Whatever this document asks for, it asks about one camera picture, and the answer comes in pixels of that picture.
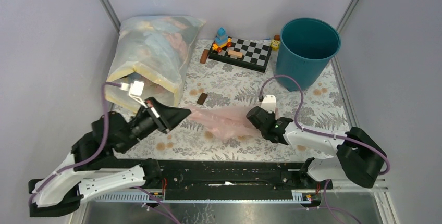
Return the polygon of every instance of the plastic bag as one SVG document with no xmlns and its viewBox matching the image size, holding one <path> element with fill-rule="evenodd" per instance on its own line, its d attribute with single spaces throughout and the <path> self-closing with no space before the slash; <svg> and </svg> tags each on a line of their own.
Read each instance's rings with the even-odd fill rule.
<svg viewBox="0 0 442 224">
<path fill-rule="evenodd" d="M 107 81 L 144 81 L 142 98 L 154 96 L 178 106 L 193 43 L 204 22 L 190 16 L 133 17 L 121 23 Z M 106 99 L 136 112 L 140 105 L 126 91 L 106 88 Z"/>
<path fill-rule="evenodd" d="M 204 125 L 219 139 L 246 135 L 261 137 L 261 132 L 246 118 L 254 107 L 232 106 L 212 110 L 188 107 L 192 113 L 187 119 Z"/>
</svg>

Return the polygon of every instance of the floral pattern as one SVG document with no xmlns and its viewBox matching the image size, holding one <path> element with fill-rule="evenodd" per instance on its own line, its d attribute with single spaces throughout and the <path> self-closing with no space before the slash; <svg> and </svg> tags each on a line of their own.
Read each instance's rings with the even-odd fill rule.
<svg viewBox="0 0 442 224">
<path fill-rule="evenodd" d="M 269 44 L 270 40 L 257 40 Z M 207 60 L 199 63 L 202 51 L 212 40 L 197 40 L 184 85 L 180 107 L 195 106 L 214 109 L 225 106 L 252 106 L 258 103 L 258 92 L 265 80 L 273 76 L 277 52 L 272 52 L 265 73 Z M 201 93 L 208 94 L 204 105 L 196 104 Z M 327 130 L 348 130 L 343 101 L 331 64 L 328 64 L 318 80 L 304 93 L 304 104 L 299 121 L 306 126 Z M 281 116 L 293 117 L 301 96 L 299 92 L 288 92 L 276 81 L 271 81 L 264 94 L 277 97 L 277 108 Z M 132 112 L 116 106 L 115 111 L 127 120 Z M 219 140 L 202 124 L 184 120 L 169 135 L 153 132 L 119 158 L 196 159 L 196 160 L 263 160 L 305 161 L 309 157 L 325 158 L 327 155 L 304 146 L 273 144 L 263 138 L 237 136 Z"/>
</svg>

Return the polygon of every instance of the brown block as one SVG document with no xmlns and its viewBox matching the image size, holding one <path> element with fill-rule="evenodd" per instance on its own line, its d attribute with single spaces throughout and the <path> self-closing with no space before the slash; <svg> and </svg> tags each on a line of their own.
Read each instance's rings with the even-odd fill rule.
<svg viewBox="0 0 442 224">
<path fill-rule="evenodd" d="M 241 52 L 238 52 L 238 51 L 232 51 L 232 50 L 229 50 L 229 52 L 227 52 L 227 54 L 228 54 L 230 57 L 234 57 L 234 58 L 238 58 L 238 59 L 241 59 L 241 58 L 242 58 L 242 53 L 241 53 Z"/>
<path fill-rule="evenodd" d="M 203 54 L 201 55 L 200 63 L 205 64 L 208 58 L 208 49 L 203 50 Z"/>
<path fill-rule="evenodd" d="M 206 101 L 206 99 L 207 99 L 207 94 L 206 93 L 201 93 L 200 98 L 198 98 L 197 103 L 199 105 L 203 105 L 204 102 Z"/>
</svg>

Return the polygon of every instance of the checkered board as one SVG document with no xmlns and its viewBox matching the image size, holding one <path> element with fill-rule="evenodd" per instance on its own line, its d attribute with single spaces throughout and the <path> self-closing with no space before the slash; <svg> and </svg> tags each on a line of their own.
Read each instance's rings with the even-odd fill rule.
<svg viewBox="0 0 442 224">
<path fill-rule="evenodd" d="M 236 59 L 230 57 L 227 54 L 229 50 L 241 52 L 243 54 L 242 58 Z M 232 38 L 231 47 L 224 47 L 220 53 L 212 50 L 211 47 L 208 57 L 216 61 L 222 61 L 224 63 L 264 73 L 271 52 L 272 48 L 270 48 L 270 46 L 253 43 L 242 39 Z"/>
</svg>

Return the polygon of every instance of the teal trash can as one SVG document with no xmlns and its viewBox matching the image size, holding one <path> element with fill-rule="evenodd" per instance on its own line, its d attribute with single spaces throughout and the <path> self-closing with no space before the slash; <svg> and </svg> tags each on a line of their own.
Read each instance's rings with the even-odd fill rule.
<svg viewBox="0 0 442 224">
<path fill-rule="evenodd" d="M 275 73 L 292 77 L 304 90 L 316 81 L 340 47 L 339 34 L 329 24 L 314 18 L 295 19 L 281 30 Z M 287 78 L 277 80 L 288 91 L 298 90 Z"/>
</svg>

